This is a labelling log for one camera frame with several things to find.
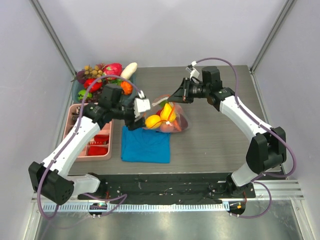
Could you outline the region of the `dark red apple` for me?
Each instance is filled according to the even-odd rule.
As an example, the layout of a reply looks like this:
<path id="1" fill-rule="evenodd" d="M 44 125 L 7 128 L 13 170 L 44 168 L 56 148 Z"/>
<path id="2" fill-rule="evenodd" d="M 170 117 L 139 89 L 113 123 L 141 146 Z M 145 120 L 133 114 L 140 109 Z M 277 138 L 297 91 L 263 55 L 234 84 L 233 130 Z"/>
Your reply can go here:
<path id="1" fill-rule="evenodd" d="M 179 114 L 177 121 L 181 131 L 185 131 L 188 129 L 189 123 L 183 114 Z"/>

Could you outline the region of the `pink peach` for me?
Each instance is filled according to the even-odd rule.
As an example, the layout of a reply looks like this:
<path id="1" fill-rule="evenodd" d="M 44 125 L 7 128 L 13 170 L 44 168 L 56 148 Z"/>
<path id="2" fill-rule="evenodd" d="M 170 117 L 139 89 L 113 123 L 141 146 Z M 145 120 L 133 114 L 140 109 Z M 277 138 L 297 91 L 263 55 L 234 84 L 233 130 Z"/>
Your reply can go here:
<path id="1" fill-rule="evenodd" d="M 172 124 L 163 123 L 160 126 L 160 131 L 163 132 L 163 133 L 174 133 L 175 132 L 175 127 Z"/>

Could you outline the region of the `yellow pear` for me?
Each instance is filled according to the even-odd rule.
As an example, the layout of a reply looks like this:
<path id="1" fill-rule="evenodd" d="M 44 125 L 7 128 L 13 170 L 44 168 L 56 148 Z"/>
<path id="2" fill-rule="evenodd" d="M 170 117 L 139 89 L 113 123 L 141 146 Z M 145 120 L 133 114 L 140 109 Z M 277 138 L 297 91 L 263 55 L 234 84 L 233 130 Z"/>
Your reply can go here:
<path id="1" fill-rule="evenodd" d="M 160 112 L 161 120 L 173 122 L 176 119 L 176 113 L 170 103 L 166 103 Z"/>

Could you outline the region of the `clear zip top bag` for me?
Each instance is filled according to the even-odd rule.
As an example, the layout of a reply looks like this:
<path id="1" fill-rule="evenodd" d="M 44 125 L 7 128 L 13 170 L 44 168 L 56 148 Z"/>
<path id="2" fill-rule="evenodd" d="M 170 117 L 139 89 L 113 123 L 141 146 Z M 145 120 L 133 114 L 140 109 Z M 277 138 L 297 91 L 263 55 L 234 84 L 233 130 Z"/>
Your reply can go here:
<path id="1" fill-rule="evenodd" d="M 161 133 L 181 133 L 191 128 L 191 122 L 179 103 L 169 102 L 169 95 L 157 97 L 151 104 L 151 130 Z"/>

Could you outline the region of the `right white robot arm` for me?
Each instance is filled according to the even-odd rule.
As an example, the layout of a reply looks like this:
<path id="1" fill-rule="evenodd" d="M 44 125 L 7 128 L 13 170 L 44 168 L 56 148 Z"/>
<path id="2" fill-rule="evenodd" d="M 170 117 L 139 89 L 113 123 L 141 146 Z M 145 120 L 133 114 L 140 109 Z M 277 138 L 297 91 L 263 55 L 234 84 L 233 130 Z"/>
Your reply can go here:
<path id="1" fill-rule="evenodd" d="M 245 163 L 226 178 L 226 193 L 236 198 L 251 181 L 286 161 L 287 150 L 282 144 L 286 133 L 281 127 L 273 128 L 263 122 L 236 98 L 231 88 L 223 87 L 216 66 L 206 66 L 198 72 L 189 65 L 186 70 L 190 76 L 183 78 L 179 88 L 168 98 L 169 102 L 191 104 L 195 98 L 206 99 L 232 120 L 250 141 Z"/>

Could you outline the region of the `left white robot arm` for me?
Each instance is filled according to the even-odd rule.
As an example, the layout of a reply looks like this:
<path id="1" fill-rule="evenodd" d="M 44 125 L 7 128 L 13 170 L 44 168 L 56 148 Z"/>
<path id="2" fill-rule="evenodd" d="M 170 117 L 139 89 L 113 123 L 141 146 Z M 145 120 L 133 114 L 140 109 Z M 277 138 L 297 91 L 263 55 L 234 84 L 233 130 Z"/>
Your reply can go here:
<path id="1" fill-rule="evenodd" d="M 150 110 L 150 101 L 142 90 L 132 99 L 123 98 L 121 87 L 107 84 L 97 103 L 82 104 L 75 125 L 58 147 L 42 162 L 28 168 L 37 202 L 45 197 L 57 205 L 72 196 L 90 194 L 100 200 L 107 188 L 95 174 L 69 176 L 69 171 L 89 141 L 112 120 L 123 120 L 129 130 L 145 126 L 143 114 Z"/>

